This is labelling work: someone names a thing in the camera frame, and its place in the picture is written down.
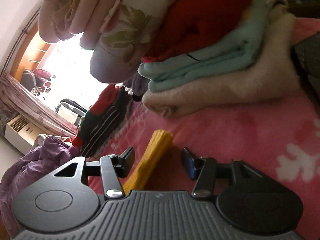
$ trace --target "curtain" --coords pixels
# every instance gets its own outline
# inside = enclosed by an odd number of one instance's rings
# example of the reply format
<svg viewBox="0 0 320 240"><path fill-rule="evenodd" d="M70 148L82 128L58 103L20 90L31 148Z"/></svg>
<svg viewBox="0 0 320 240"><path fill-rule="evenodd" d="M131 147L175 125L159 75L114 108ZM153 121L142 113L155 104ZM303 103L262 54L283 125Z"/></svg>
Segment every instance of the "curtain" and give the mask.
<svg viewBox="0 0 320 240"><path fill-rule="evenodd" d="M72 138L76 132L75 125L45 106L5 72L0 78L0 107L19 112L49 135Z"/></svg>

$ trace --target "light blue folded garment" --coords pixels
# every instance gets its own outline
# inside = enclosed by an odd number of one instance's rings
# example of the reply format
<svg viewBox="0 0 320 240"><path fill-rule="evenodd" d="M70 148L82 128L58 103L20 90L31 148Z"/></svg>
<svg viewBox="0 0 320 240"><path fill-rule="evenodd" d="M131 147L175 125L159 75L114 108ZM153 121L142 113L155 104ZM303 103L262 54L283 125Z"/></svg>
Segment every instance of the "light blue folded garment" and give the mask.
<svg viewBox="0 0 320 240"><path fill-rule="evenodd" d="M266 0L252 0L250 17L214 45L163 62L142 63L138 72L151 79L150 91L159 92L201 77L244 69L255 60L267 14Z"/></svg>

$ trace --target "air conditioner vent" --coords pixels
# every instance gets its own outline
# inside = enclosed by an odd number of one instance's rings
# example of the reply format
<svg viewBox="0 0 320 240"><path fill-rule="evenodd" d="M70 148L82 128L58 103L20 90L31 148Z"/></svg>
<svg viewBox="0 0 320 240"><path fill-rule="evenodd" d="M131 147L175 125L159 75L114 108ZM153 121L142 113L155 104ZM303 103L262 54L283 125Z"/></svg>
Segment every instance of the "air conditioner vent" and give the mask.
<svg viewBox="0 0 320 240"><path fill-rule="evenodd" d="M10 126L13 130L15 130L17 133L21 131L22 128L24 128L28 124L28 121L22 116L17 121L12 123Z"/></svg>

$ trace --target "yellow folded garment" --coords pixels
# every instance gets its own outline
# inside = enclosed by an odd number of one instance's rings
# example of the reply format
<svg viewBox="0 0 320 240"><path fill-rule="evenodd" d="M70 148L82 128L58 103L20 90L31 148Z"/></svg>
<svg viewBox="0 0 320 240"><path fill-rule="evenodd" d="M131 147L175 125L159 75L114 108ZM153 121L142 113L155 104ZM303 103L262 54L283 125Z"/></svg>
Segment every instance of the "yellow folded garment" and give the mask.
<svg viewBox="0 0 320 240"><path fill-rule="evenodd" d="M148 182L153 170L155 169L160 158L172 146L173 136L164 131L156 130L147 146L147 149L141 158L138 166L123 185L125 194L130 190L142 190Z"/></svg>

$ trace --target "red folded garment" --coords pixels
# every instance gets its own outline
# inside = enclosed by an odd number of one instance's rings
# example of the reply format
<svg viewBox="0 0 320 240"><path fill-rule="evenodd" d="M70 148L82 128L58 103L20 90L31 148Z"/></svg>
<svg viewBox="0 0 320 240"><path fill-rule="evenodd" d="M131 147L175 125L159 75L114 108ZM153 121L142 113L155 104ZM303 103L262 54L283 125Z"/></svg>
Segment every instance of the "red folded garment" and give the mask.
<svg viewBox="0 0 320 240"><path fill-rule="evenodd" d="M203 49L238 25L251 0L178 0L164 19L145 62Z"/></svg>

